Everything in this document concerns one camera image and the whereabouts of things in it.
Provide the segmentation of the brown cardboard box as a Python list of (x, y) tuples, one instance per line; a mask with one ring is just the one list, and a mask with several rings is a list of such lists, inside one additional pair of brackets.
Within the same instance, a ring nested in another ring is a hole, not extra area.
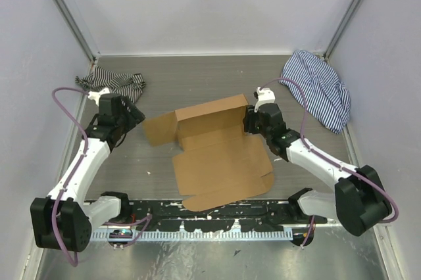
[(192, 212), (269, 192), (273, 166), (261, 136), (244, 132), (248, 101), (243, 94), (180, 108), (146, 119), (153, 147), (177, 142), (172, 163), (182, 204)]

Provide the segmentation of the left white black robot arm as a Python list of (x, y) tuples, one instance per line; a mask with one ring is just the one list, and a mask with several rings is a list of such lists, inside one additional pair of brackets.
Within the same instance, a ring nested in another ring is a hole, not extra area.
[(132, 206), (126, 193), (105, 192), (89, 205), (85, 199), (98, 170), (127, 134), (145, 119), (129, 98), (108, 88), (90, 91), (88, 99), (98, 107), (89, 126), (82, 130), (76, 156), (56, 186), (30, 205), (37, 247), (82, 252), (91, 232), (108, 222), (127, 224)]

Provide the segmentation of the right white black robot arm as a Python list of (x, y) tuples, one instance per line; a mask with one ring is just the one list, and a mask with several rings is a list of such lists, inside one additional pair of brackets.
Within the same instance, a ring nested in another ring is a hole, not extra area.
[(276, 156), (302, 167), (332, 189), (327, 194), (304, 188), (290, 196), (289, 215), (295, 223), (320, 216), (337, 220), (350, 234), (360, 236), (391, 215), (391, 201), (375, 169), (358, 168), (321, 151), (286, 126), (278, 105), (248, 105), (243, 125), (245, 132), (263, 136)]

